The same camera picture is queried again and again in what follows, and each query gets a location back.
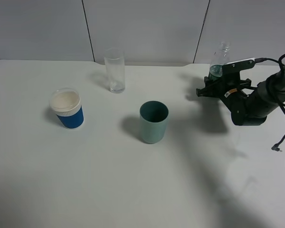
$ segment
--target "plastic bottle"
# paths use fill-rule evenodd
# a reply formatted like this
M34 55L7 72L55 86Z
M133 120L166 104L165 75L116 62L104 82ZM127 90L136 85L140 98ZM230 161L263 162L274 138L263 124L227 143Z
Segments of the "plastic bottle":
M210 80L217 80L222 77L222 65L230 62L229 56L230 42L221 42L219 49L214 53L211 60L209 75Z

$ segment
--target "teal plastic cup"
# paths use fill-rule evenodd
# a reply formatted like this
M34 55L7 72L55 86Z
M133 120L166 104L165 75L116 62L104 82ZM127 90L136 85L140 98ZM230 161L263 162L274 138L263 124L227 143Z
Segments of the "teal plastic cup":
M169 110L159 101L148 101L140 110L140 134L146 143L159 142L165 135Z

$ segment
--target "green cup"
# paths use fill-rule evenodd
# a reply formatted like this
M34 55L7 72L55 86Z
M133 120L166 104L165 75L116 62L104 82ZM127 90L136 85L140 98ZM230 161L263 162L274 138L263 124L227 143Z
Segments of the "green cup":
M146 143L157 143L165 135L169 110L159 101L148 101L140 110L140 133Z

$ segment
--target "white table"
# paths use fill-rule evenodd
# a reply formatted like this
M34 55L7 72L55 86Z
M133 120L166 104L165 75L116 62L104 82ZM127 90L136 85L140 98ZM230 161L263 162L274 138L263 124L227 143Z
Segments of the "white table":
M234 126L221 102L195 96L208 69L127 66L126 90L113 94L96 63L0 60L0 228L285 228L285 143L270 149L285 117ZM83 104L76 130L48 108L68 86ZM170 111L153 145L136 130L149 100Z

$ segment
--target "white wall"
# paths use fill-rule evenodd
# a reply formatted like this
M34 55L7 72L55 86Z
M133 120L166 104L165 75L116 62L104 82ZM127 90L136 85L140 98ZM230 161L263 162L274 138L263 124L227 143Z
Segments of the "white wall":
M211 0L195 63L209 63L221 40L231 40L232 60L279 58L285 53L285 0Z
M96 62L111 47L135 63L192 63L208 0L84 0Z
M0 59L93 60L80 0L0 0Z

